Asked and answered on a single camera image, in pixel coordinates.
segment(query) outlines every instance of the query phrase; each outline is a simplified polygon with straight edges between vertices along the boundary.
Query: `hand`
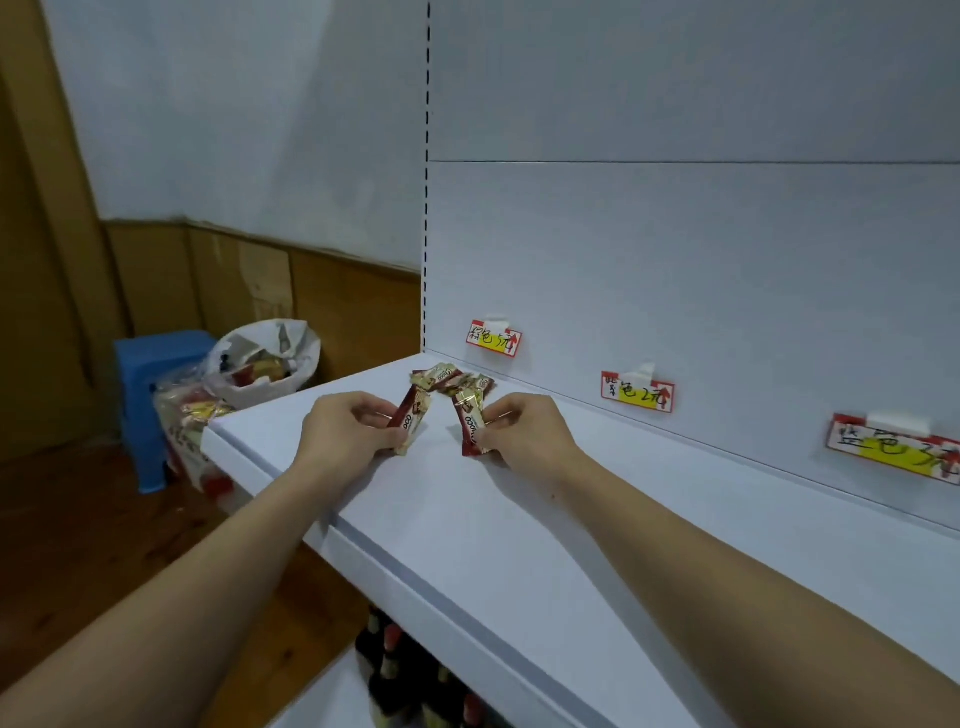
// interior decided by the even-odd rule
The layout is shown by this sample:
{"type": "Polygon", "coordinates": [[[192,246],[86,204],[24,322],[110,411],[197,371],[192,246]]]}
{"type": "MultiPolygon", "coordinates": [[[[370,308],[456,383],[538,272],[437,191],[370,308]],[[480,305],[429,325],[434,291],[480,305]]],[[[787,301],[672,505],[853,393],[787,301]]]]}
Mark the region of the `hand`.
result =
{"type": "Polygon", "coordinates": [[[406,432],[387,428],[396,405],[366,392],[320,397],[303,419],[300,446],[290,470],[324,489],[332,504],[378,450],[403,443],[406,432]]]}
{"type": "Polygon", "coordinates": [[[485,407],[477,444],[495,449],[512,470],[550,485],[565,481],[587,459],[553,398],[512,394],[485,407]]]}

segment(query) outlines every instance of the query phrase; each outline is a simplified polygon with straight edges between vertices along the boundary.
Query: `handwritten price tag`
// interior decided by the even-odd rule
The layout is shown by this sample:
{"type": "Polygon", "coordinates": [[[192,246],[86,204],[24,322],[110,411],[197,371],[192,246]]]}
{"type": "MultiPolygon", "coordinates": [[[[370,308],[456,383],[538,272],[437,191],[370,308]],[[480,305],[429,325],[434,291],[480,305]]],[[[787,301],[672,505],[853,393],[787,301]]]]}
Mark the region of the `handwritten price tag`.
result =
{"type": "Polygon", "coordinates": [[[514,331],[512,328],[507,328],[503,333],[500,333],[499,331],[490,331],[482,321],[474,321],[470,324],[467,343],[513,358],[516,356],[516,350],[520,348],[520,339],[522,338],[523,334],[514,331]]]}
{"type": "Polygon", "coordinates": [[[652,381],[649,387],[635,387],[620,380],[616,372],[604,372],[600,382],[600,394],[605,400],[616,400],[658,412],[673,412],[673,384],[668,381],[652,381]]]}
{"type": "Polygon", "coordinates": [[[862,417],[833,415],[827,447],[884,465],[960,485],[960,443],[867,427],[862,417]]]}

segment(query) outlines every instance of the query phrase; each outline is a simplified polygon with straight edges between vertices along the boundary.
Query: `wooden floor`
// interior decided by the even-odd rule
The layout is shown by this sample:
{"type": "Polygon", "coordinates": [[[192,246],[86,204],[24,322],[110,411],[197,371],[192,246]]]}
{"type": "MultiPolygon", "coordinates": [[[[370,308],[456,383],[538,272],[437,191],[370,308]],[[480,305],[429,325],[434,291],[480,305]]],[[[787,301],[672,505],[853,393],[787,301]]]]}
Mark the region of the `wooden floor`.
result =
{"type": "MultiPolygon", "coordinates": [[[[0,692],[223,519],[189,485],[139,495],[119,446],[0,466],[0,692]]],[[[267,725],[352,642],[366,613],[364,597],[301,546],[204,728],[267,725]]]]}

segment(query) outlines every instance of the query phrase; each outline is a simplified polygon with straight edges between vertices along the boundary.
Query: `white tape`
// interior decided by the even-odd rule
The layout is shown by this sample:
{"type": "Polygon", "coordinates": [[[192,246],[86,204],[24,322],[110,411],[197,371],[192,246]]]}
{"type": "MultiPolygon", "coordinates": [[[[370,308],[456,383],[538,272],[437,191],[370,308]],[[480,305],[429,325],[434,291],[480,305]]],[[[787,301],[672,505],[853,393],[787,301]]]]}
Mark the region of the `white tape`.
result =
{"type": "Polygon", "coordinates": [[[507,329],[510,328],[510,322],[500,317],[485,319],[483,325],[490,333],[506,333],[507,329]]]}
{"type": "Polygon", "coordinates": [[[933,422],[929,418],[906,412],[871,412],[867,415],[867,427],[914,437],[929,437],[933,432],[933,422]]]}
{"type": "Polygon", "coordinates": [[[620,381],[624,384],[630,384],[634,389],[649,387],[654,380],[654,366],[654,362],[648,361],[643,366],[636,367],[634,371],[620,375],[620,381]]]}

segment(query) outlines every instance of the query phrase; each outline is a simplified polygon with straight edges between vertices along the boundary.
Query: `person's left arm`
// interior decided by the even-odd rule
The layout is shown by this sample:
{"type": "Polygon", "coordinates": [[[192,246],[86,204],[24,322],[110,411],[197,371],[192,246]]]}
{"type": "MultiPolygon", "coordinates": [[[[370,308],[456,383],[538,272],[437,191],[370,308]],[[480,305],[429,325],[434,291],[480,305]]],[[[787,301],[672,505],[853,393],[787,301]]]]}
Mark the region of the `person's left arm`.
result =
{"type": "Polygon", "coordinates": [[[362,392],[318,399],[290,469],[0,696],[0,725],[196,725],[307,529],[402,443],[395,412],[362,392]]]}

